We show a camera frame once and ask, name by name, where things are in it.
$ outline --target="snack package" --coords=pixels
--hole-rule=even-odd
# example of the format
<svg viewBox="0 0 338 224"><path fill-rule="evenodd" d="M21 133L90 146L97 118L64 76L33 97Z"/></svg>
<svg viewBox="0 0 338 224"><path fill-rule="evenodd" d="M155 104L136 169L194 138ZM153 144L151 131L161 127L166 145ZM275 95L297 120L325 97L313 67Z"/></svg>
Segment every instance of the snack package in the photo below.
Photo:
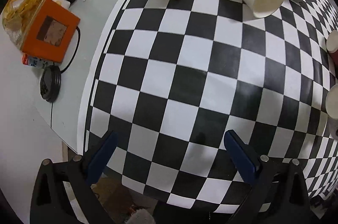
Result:
<svg viewBox="0 0 338 224"><path fill-rule="evenodd" d="M2 17L2 26L10 40L20 49L28 25L43 0L8 0Z"/></svg>

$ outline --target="white table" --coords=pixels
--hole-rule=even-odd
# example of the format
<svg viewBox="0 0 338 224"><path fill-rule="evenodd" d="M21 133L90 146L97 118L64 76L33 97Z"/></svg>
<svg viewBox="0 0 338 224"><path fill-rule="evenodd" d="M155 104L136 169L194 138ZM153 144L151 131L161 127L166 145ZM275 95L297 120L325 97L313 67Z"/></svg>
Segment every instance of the white table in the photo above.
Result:
<svg viewBox="0 0 338 224"><path fill-rule="evenodd" d="M102 29L116 2L117 0L77 0L70 7L70 11L81 19L81 41L77 54L68 70L62 74L60 93L53 106L41 98L39 86L34 93L35 106L41 116L74 151L77 150L77 119L83 87ZM61 69L70 61L76 43L77 33L72 38Z"/></svg>

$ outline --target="black cable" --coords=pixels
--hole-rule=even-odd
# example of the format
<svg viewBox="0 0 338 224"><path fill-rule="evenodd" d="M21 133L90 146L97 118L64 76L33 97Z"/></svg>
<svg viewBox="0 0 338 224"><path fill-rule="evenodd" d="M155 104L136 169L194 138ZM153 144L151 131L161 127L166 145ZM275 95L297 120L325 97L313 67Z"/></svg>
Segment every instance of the black cable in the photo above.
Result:
<svg viewBox="0 0 338 224"><path fill-rule="evenodd" d="M61 70L61 74L63 74L70 66L70 64L73 62L74 60L74 57L75 57L75 54L77 52L77 49L79 48L79 44L80 44L80 38L81 38L81 31L79 29L79 27L77 26L76 27L76 30L77 30L77 34L78 34L78 39L77 39L77 45L76 45L76 49L74 51L74 54L73 54L73 57L71 58L70 62L68 63L68 65L63 69Z"/></svg>

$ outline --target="table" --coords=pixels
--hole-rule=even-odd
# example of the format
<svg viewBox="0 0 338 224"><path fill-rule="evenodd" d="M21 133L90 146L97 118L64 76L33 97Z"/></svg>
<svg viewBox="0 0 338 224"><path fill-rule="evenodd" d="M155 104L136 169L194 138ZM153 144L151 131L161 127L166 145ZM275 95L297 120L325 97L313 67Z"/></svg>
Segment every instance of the table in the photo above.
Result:
<svg viewBox="0 0 338 224"><path fill-rule="evenodd" d="M325 50L336 28L327 0L285 0L259 20L241 0L119 0L84 88L78 152L113 128L107 172L125 186L232 213L249 190L221 141L234 129L273 160L298 158L309 196L325 197L337 182L323 104L337 80Z"/></svg>

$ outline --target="black square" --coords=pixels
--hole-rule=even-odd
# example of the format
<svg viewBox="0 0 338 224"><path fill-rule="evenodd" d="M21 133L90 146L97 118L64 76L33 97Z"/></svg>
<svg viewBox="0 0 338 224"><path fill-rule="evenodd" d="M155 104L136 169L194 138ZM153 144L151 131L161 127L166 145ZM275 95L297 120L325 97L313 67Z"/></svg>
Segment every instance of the black square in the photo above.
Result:
<svg viewBox="0 0 338 224"><path fill-rule="evenodd" d="M232 181L221 204L240 205L251 190L244 182Z"/></svg>
<svg viewBox="0 0 338 224"><path fill-rule="evenodd" d="M152 161L174 169L180 169L189 142L160 133Z"/></svg>
<svg viewBox="0 0 338 224"><path fill-rule="evenodd" d="M282 20L285 22L288 22L290 25L293 25L296 27L295 17L293 15L293 12L291 10L288 10L286 7L281 6L280 7L281 14L282 14Z"/></svg>
<svg viewBox="0 0 338 224"><path fill-rule="evenodd" d="M306 25L308 27L308 31L309 31L309 36L313 41L316 41L318 43L318 37L317 37L317 32L316 29L313 25L311 25L310 23L306 22Z"/></svg>
<svg viewBox="0 0 338 224"><path fill-rule="evenodd" d="M312 56L310 38L298 30L298 39L300 43L300 49Z"/></svg>
<svg viewBox="0 0 338 224"><path fill-rule="evenodd" d="M279 38L284 39L282 20L273 15L265 17L264 19L265 19L265 30L267 32L272 33L273 35L278 36Z"/></svg>
<svg viewBox="0 0 338 224"><path fill-rule="evenodd" d="M97 83L93 106L110 113L114 100L116 85L99 81Z"/></svg>
<svg viewBox="0 0 338 224"><path fill-rule="evenodd" d="M191 10L194 0L170 0L167 8L173 8L177 10Z"/></svg>
<svg viewBox="0 0 338 224"><path fill-rule="evenodd" d="M151 161L127 152L123 175L143 184L147 182Z"/></svg>
<svg viewBox="0 0 338 224"><path fill-rule="evenodd" d="M171 193L178 196L196 199L206 179L206 177L179 171Z"/></svg>
<svg viewBox="0 0 338 224"><path fill-rule="evenodd" d="M135 29L158 31L165 10L144 8Z"/></svg>
<svg viewBox="0 0 338 224"><path fill-rule="evenodd" d="M156 188L153 188L149 185L146 185L143 190L143 194L145 196L149 196L153 199L160 200L162 202L167 202L170 196L170 193L167 193L166 191L159 190Z"/></svg>
<svg viewBox="0 0 338 224"><path fill-rule="evenodd" d="M185 34L214 39L217 16L191 12Z"/></svg>
<svg viewBox="0 0 338 224"><path fill-rule="evenodd" d="M234 166L229 154L225 150L219 149L217 151L214 163L208 174L208 178L233 180L237 173L237 169Z"/></svg>
<svg viewBox="0 0 338 224"><path fill-rule="evenodd" d="M242 22L243 21L242 3L230 0L219 0L218 15Z"/></svg>
<svg viewBox="0 0 338 224"><path fill-rule="evenodd" d="M239 47L214 41L208 71L236 79L240 58L241 49Z"/></svg>
<svg viewBox="0 0 338 224"><path fill-rule="evenodd" d="M275 126L256 122L253 128L249 145L258 155L268 154L276 132Z"/></svg>
<svg viewBox="0 0 338 224"><path fill-rule="evenodd" d="M298 158L306 133L294 131L285 158Z"/></svg>
<svg viewBox="0 0 338 224"><path fill-rule="evenodd" d="M301 72L300 49L285 42L286 65L298 72Z"/></svg>
<svg viewBox="0 0 338 224"><path fill-rule="evenodd" d="M281 128L294 130L297 123L299 102L295 99L284 96L281 115L279 116L278 126Z"/></svg>
<svg viewBox="0 0 338 224"><path fill-rule="evenodd" d="M140 92L132 122L159 132L166 106L167 99Z"/></svg>
<svg viewBox="0 0 338 224"><path fill-rule="evenodd" d="M219 148L228 118L227 114L199 108L189 141Z"/></svg>
<svg viewBox="0 0 338 224"><path fill-rule="evenodd" d="M130 0L126 8L144 8L148 0Z"/></svg>
<svg viewBox="0 0 338 224"><path fill-rule="evenodd" d="M266 58L264 88L283 94L284 83L285 83L285 65L273 61L269 58Z"/></svg>
<svg viewBox="0 0 338 224"><path fill-rule="evenodd" d="M313 80L322 86L323 85L322 64L314 59L312 60L313 60Z"/></svg>
<svg viewBox="0 0 338 224"><path fill-rule="evenodd" d="M199 106L206 78L206 71L177 65L171 83L169 99Z"/></svg>
<svg viewBox="0 0 338 224"><path fill-rule="evenodd" d="M312 105L313 81L303 74L301 75L300 101Z"/></svg>
<svg viewBox="0 0 338 224"><path fill-rule="evenodd" d="M261 103L263 88L237 81L230 115L255 121Z"/></svg>
<svg viewBox="0 0 338 224"><path fill-rule="evenodd" d="M131 123L111 115L109 118L108 130L117 133L117 146L126 151L129 144Z"/></svg>
<svg viewBox="0 0 338 224"><path fill-rule="evenodd" d="M125 56L117 84L126 88L140 90L148 60Z"/></svg>
<svg viewBox="0 0 338 224"><path fill-rule="evenodd" d="M151 48L149 59L177 63L184 35L158 32Z"/></svg>
<svg viewBox="0 0 338 224"><path fill-rule="evenodd" d="M243 24L242 48L265 56L265 31Z"/></svg>
<svg viewBox="0 0 338 224"><path fill-rule="evenodd" d="M321 34L323 34L323 29L322 29L322 26L321 26L320 22L319 22L316 18L314 18L313 16L312 16L312 18L313 18L313 21L315 22L316 29L317 29Z"/></svg>
<svg viewBox="0 0 338 224"><path fill-rule="evenodd" d="M320 110L311 107L310 119L308 125L308 133L316 134L320 119Z"/></svg>
<svg viewBox="0 0 338 224"><path fill-rule="evenodd" d="M291 7L293 9L293 12L295 12L296 14L298 14L301 18L304 19L304 14L303 11L301 10L301 6L296 4L295 2L289 0Z"/></svg>
<svg viewBox="0 0 338 224"><path fill-rule="evenodd" d="M107 53L124 55L133 32L133 30L116 30L107 49Z"/></svg>

